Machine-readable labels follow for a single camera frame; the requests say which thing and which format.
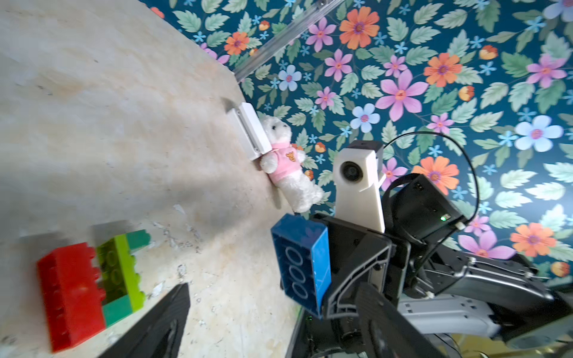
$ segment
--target green lego brick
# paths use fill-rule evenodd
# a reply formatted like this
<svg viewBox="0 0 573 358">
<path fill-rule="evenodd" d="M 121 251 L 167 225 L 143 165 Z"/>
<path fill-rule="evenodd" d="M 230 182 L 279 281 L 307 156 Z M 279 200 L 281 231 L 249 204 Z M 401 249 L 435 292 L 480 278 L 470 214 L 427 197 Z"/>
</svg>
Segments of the green lego brick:
<svg viewBox="0 0 573 358">
<path fill-rule="evenodd" d="M 103 306 L 105 326 L 109 327 L 126 318 L 134 311 L 131 309 L 129 296 L 125 295 Z"/>
<path fill-rule="evenodd" d="M 133 231 L 132 233 L 125 234 L 127 243 L 131 251 L 139 250 L 146 247 L 151 242 L 151 235 L 145 230 Z"/>
</svg>

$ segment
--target blue lego brick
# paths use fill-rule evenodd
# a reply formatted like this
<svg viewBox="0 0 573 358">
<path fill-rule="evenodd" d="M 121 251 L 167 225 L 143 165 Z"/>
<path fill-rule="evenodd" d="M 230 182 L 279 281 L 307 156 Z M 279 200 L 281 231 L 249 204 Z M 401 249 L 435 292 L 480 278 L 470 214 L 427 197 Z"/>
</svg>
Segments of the blue lego brick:
<svg viewBox="0 0 573 358">
<path fill-rule="evenodd" d="M 322 318 L 322 299 L 332 281 L 328 228 L 285 214 L 270 232 L 285 294 Z"/>
</svg>

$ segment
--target camera lens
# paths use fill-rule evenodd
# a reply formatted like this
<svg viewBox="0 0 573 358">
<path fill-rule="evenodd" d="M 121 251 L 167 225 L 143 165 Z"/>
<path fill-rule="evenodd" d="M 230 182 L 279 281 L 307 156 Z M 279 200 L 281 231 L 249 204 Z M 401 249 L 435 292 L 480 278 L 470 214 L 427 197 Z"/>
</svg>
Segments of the camera lens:
<svg viewBox="0 0 573 358">
<path fill-rule="evenodd" d="M 349 182 L 357 182 L 362 179 L 362 169 L 353 162 L 342 163 L 342 176 Z"/>
</svg>

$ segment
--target teddy bear head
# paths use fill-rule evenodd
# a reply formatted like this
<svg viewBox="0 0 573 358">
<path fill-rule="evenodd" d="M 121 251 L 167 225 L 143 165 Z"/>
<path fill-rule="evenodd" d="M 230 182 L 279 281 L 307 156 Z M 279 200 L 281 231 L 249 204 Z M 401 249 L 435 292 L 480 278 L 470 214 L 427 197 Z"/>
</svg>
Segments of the teddy bear head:
<svg viewBox="0 0 573 358">
<path fill-rule="evenodd" d="M 291 142 L 291 126 L 287 123 L 277 117 L 266 117 L 261 120 L 261 124 L 271 144 Z"/>
</svg>

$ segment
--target orange flower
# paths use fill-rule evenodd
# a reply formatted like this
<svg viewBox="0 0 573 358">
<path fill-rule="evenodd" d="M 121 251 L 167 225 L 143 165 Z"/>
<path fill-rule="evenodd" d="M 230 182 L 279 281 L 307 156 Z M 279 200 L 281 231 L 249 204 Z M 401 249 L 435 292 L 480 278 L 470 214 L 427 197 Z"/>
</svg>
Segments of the orange flower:
<svg viewBox="0 0 573 358">
<path fill-rule="evenodd" d="M 232 37 L 227 39 L 225 51 L 229 55 L 241 54 L 242 51 L 247 49 L 249 37 L 246 32 L 235 32 Z"/>
<path fill-rule="evenodd" d="M 428 61 L 430 67 L 424 69 L 424 76 L 429 76 L 426 78 L 426 82 L 433 85 L 437 83 L 437 87 L 446 87 L 447 83 L 454 83 L 458 78 L 456 73 L 462 72 L 462 65 L 458 62 L 460 58 L 457 55 L 450 57 L 449 53 L 441 53 L 438 57 L 434 56 Z"/>
<path fill-rule="evenodd" d="M 358 10 L 347 14 L 348 20 L 344 20 L 340 24 L 340 31 L 344 33 L 340 35 L 340 42 L 346 44 L 348 42 L 348 48 L 351 50 L 356 50 L 358 44 L 360 47 L 366 47 L 370 44 L 371 36 L 376 36 L 380 26 L 375 25 L 380 18 L 377 12 L 370 13 L 370 8 L 367 6 L 362 6 L 360 8 L 360 13 Z"/>
<path fill-rule="evenodd" d="M 452 178 L 460 173 L 458 166 L 455 164 L 448 165 L 449 163 L 450 160 L 443 156 L 437 157 L 435 162 L 434 158 L 429 156 L 420 160 L 422 166 L 415 166 L 412 173 L 424 174 L 447 195 L 448 189 L 455 189 L 460 182 L 458 179 Z"/>
<path fill-rule="evenodd" d="M 552 238 L 553 230 L 543 227 L 541 224 L 532 222 L 529 227 L 526 225 L 518 226 L 511 234 L 511 241 L 516 242 L 513 248 L 520 252 L 525 252 L 526 256 L 536 257 L 537 254 L 545 256 L 549 254 L 550 247 L 557 244 L 557 240 Z"/>
</svg>

